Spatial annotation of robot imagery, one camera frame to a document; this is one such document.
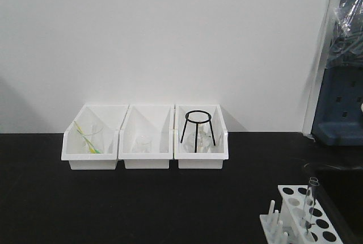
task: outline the white test tube rack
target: white test tube rack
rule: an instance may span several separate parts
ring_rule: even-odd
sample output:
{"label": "white test tube rack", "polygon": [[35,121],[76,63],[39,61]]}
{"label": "white test tube rack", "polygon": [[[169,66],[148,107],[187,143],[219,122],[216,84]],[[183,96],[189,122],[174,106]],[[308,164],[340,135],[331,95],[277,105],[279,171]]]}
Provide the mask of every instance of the white test tube rack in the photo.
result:
{"label": "white test tube rack", "polygon": [[275,210],[272,200],[268,214],[260,215],[268,244],[343,244],[318,200],[311,228],[307,230],[300,225],[306,189],[307,186],[278,186],[282,196],[281,212]]}

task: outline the white plastic bin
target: white plastic bin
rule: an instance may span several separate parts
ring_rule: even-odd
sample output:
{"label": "white plastic bin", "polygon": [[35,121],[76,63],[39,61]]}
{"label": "white plastic bin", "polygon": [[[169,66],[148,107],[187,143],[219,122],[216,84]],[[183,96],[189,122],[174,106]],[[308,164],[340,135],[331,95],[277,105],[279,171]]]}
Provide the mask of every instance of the white plastic bin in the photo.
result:
{"label": "white plastic bin", "polygon": [[[62,160],[69,161],[72,170],[115,169],[119,131],[128,105],[85,104],[64,133]],[[81,127],[82,136],[77,125]],[[91,153],[88,139],[99,153]]]}
{"label": "white plastic bin", "polygon": [[126,169],[168,169],[173,159],[174,105],[130,105],[120,131]]}
{"label": "white plastic bin", "polygon": [[[185,115],[187,112],[202,110],[212,116],[212,128],[216,145],[213,145],[212,132],[208,123],[204,124],[204,133],[209,138],[210,145],[207,148],[198,148],[194,152],[194,142],[188,140],[195,135],[196,124],[187,123],[183,143],[180,143],[185,126]],[[203,113],[193,113],[195,121],[207,119]],[[174,159],[178,160],[180,169],[221,169],[223,160],[228,159],[228,132],[223,120],[220,105],[182,105],[177,104],[175,108],[175,138]]]}

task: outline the black countertop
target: black countertop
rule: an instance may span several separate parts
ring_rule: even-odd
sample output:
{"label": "black countertop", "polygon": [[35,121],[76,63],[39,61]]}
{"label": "black countertop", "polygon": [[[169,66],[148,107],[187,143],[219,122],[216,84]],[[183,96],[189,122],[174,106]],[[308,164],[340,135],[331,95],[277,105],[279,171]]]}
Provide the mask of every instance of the black countertop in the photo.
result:
{"label": "black countertop", "polygon": [[229,133],[222,170],[72,171],[62,137],[0,135],[0,243],[267,243],[278,184],[306,184],[309,162],[363,164],[300,133]]}

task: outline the glass test tube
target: glass test tube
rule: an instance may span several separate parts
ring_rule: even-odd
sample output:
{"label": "glass test tube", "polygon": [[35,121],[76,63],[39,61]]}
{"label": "glass test tube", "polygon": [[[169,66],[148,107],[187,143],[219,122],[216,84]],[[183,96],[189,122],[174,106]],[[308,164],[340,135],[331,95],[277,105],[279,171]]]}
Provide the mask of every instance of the glass test tube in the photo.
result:
{"label": "glass test tube", "polygon": [[300,225],[306,230],[311,228],[311,219],[313,217],[313,211],[315,208],[316,195],[319,185],[320,184],[317,178],[310,178],[303,206],[303,217],[301,218],[300,222]]}

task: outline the clear plastic cover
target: clear plastic cover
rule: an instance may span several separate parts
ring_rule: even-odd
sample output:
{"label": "clear plastic cover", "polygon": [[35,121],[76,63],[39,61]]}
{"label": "clear plastic cover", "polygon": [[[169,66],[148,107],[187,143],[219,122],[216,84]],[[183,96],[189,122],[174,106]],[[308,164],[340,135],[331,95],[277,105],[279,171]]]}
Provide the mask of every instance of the clear plastic cover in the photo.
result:
{"label": "clear plastic cover", "polygon": [[363,0],[340,0],[327,68],[363,66]]}

